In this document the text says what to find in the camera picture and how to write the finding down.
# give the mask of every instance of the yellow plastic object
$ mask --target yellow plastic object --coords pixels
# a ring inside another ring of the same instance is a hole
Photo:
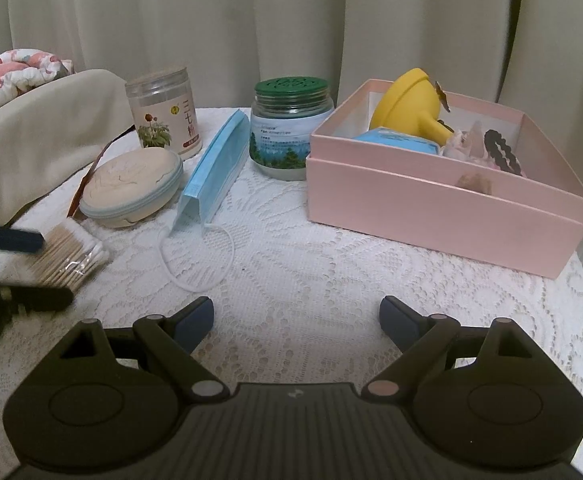
[[[371,117],[369,129],[384,126],[444,146],[452,135],[437,122],[441,102],[427,74],[413,68],[387,90]]]

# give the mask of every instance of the white lace tablecloth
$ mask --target white lace tablecloth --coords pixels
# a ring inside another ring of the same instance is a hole
[[[198,110],[209,143],[233,108]],[[104,160],[138,147],[134,134]],[[193,170],[200,154],[185,162]],[[17,222],[49,230],[68,208],[86,170],[54,190]],[[153,312],[171,315],[193,300],[169,282],[156,254],[159,228],[175,203],[132,228],[84,227],[113,261],[86,283],[75,304],[56,316],[15,319],[0,340],[0,478],[18,461],[2,426],[9,394],[80,319],[130,326]],[[399,355],[380,330],[380,300],[398,296],[422,314],[443,312],[462,324],[515,319],[583,394],[583,268],[574,255],[557,280],[481,264],[307,221],[305,182],[281,182],[248,161],[214,217],[236,242],[229,275],[206,295],[216,306],[213,332],[195,357],[230,387],[238,381],[351,381],[360,387]],[[168,238],[164,253],[179,279],[209,282],[228,261],[222,232],[201,238],[187,228]],[[0,254],[0,274],[13,256]],[[583,442],[574,459],[583,471]]]

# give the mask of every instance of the beige curtain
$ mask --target beige curtain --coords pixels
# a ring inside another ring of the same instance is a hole
[[[583,0],[0,0],[0,52],[14,46],[126,79],[186,64],[199,106],[249,105],[291,74],[342,101],[420,66],[529,112],[583,179]]]

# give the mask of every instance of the blue face mask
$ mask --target blue face mask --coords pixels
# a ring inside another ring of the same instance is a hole
[[[158,235],[158,254],[163,270],[172,283],[187,292],[205,292],[214,288],[225,279],[232,268],[235,251],[232,235],[224,227],[212,224],[211,221],[248,159],[249,133],[248,117],[237,110],[218,131],[189,178],[178,200],[176,218],[171,229],[174,230],[178,220],[185,214],[187,218],[198,218],[203,230],[223,231],[232,244],[232,257],[222,276],[213,283],[198,288],[180,282],[169,270],[160,250],[168,230],[164,229]]]

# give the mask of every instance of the pillow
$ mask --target pillow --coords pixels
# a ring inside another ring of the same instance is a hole
[[[134,124],[124,85],[107,70],[86,70],[0,108],[1,225]]]

